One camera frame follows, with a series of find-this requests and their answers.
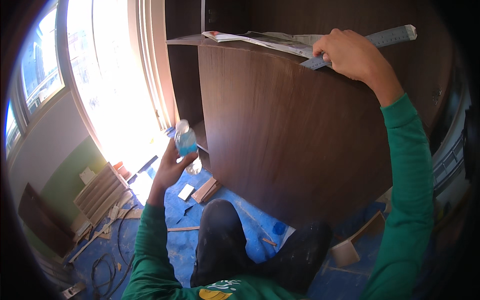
blue floor covering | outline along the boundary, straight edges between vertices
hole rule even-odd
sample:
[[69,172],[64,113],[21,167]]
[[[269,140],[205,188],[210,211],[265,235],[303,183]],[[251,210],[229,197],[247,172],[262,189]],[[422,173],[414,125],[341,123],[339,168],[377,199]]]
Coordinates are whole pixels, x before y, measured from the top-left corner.
[[[146,173],[149,177],[155,176],[153,168],[149,168]],[[169,188],[165,195],[166,223],[168,228],[191,227],[200,225],[200,217],[205,204],[198,204],[192,197],[183,201],[178,197],[179,192],[185,184],[190,184],[199,189],[209,178],[211,174],[202,169],[196,175],[191,176],[184,172],[179,181]],[[135,188],[132,188],[135,194],[139,194]],[[269,216],[260,209],[251,205],[232,191],[222,187],[212,199],[221,198],[230,201],[237,210],[243,225],[243,230],[247,238],[247,254],[252,260],[259,263],[273,255],[279,250],[280,245],[288,230],[288,226]],[[143,208],[140,202],[134,196],[124,208],[130,208],[137,204],[136,208]],[[378,210],[384,210],[383,203],[373,202],[366,209],[361,210],[355,216],[349,218],[341,226],[334,229],[334,238],[332,245],[339,243],[345,238],[355,233],[365,224]],[[97,230],[109,221],[105,218],[98,226]],[[135,235],[139,226],[139,219],[125,219],[120,230],[120,250],[128,263],[133,254]],[[95,239],[74,261],[74,277],[77,281],[83,281],[87,289],[79,294],[82,299],[93,299],[92,287],[92,265],[104,253],[110,253],[105,257],[109,262],[111,255],[117,263],[122,265],[121,271],[116,270],[116,276],[113,280],[113,286],[116,286],[123,277],[127,264],[122,260],[117,248],[117,234],[120,221],[112,224],[111,239]],[[262,238],[273,241],[276,247],[264,242]],[[360,256],[360,261],[346,267],[337,268],[330,254],[327,255],[324,264],[312,282],[307,297],[315,299],[357,299],[365,286],[369,275],[372,272],[376,260],[378,248],[382,240],[382,234],[375,237],[363,236],[356,244],[355,248]],[[198,241],[198,231],[173,231],[168,233],[167,250],[170,263],[175,269],[175,277],[184,287],[190,287],[190,275],[192,274],[195,261],[195,247]],[[72,251],[75,254],[83,245],[84,240],[76,249]],[[97,284],[108,281],[109,271],[107,264],[101,262],[95,270],[95,282]],[[127,274],[125,281],[120,285],[111,299],[120,299],[125,287],[130,279],[130,273]],[[107,286],[100,288],[105,292]]]

hand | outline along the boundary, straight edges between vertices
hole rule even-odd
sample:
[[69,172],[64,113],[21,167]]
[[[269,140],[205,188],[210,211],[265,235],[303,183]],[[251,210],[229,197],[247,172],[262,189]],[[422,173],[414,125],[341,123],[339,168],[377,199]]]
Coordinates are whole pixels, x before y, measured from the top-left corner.
[[351,30],[333,29],[313,45],[313,55],[322,52],[332,68],[353,80],[367,84],[383,107],[393,104],[404,91],[390,64],[365,37]]
[[170,139],[155,178],[153,179],[152,189],[150,190],[147,202],[150,205],[163,206],[163,197],[167,188],[179,180],[183,170],[197,157],[198,154],[195,152],[188,153],[181,162],[177,163],[180,155],[175,147],[175,141]]

green wall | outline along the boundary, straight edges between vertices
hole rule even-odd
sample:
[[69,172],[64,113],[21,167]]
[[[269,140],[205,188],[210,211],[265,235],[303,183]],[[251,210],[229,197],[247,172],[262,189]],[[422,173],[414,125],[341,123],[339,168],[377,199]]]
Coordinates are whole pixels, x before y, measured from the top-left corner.
[[[85,187],[79,174],[86,167],[97,174],[106,163],[92,137],[88,136],[68,155],[47,181],[40,192],[42,200],[66,225],[70,226],[80,213],[73,201]],[[46,257],[55,256],[55,253],[27,227],[25,227],[25,235],[30,244],[40,253]]]

bottle cap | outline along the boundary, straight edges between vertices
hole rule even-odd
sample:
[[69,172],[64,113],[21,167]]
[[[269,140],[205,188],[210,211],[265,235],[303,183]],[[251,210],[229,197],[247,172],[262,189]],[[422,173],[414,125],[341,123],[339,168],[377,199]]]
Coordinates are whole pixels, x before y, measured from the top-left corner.
[[181,119],[177,125],[175,125],[175,130],[179,133],[185,133],[188,131],[190,128],[190,125],[188,124],[188,121],[185,119]]

metal ruler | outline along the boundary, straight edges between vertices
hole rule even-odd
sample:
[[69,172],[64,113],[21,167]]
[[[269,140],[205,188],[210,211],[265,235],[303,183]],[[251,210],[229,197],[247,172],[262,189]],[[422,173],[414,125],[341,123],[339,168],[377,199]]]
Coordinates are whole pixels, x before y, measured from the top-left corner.
[[[380,31],[366,36],[375,47],[380,48],[401,42],[412,41],[417,38],[417,30],[412,25],[404,25],[392,29]],[[323,66],[330,64],[323,59],[323,55],[302,62],[300,65],[312,70],[317,70]]]

